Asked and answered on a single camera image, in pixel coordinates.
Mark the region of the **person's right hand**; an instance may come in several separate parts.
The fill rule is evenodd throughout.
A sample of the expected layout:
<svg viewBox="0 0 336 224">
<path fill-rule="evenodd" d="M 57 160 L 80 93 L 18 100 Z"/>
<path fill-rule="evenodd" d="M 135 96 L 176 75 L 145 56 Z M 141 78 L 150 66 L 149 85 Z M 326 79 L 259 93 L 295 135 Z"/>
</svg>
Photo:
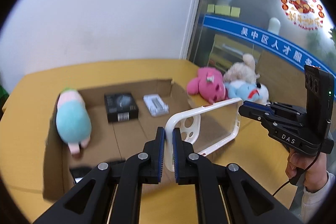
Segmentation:
<svg viewBox="0 0 336 224">
<path fill-rule="evenodd" d="M 307 169 L 311 165 L 315 158 L 308 157 L 297 153 L 291 149 L 288 156 L 288 163 L 285 169 L 285 173 L 289 179 L 297 174 L 297 169 Z M 328 180 L 328 174 L 326 171 L 327 156 L 325 153 L 320 153 L 314 164 L 305 172 L 305 180 L 303 182 L 308 192 L 314 193 L 319 191 L 325 186 Z"/>
</svg>

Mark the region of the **white right sleeve forearm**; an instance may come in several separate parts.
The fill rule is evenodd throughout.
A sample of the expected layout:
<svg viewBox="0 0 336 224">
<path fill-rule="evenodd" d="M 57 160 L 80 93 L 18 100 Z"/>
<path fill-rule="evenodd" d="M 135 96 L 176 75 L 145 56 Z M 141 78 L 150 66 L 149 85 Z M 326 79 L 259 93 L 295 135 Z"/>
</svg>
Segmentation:
<svg viewBox="0 0 336 224">
<path fill-rule="evenodd" d="M 335 184 L 335 176 L 330 172 L 327 173 L 326 184 L 317 192 L 310 192 L 303 187 L 303 196 L 301 200 L 301 219 L 303 223 L 308 223 L 318 209 L 322 206 L 327 198 L 327 195 L 331 191 L 331 188 Z"/>
</svg>

